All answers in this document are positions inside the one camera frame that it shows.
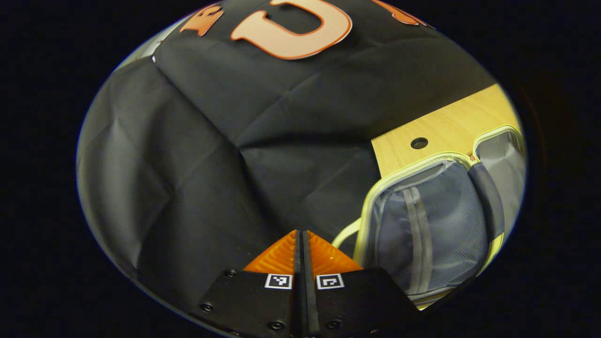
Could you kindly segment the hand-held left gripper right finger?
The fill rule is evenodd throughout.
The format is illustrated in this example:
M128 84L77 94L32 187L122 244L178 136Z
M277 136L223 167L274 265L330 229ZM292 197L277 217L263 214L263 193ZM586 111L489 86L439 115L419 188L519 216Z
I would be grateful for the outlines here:
M382 268L314 275L309 233L302 233L302 335L390 338L419 310Z

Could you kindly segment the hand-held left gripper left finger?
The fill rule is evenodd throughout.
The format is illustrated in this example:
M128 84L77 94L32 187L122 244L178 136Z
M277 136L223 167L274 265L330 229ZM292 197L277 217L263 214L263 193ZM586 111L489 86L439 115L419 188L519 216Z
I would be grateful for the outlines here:
M226 269L190 315L241 338L291 338L295 244L291 231L243 269Z

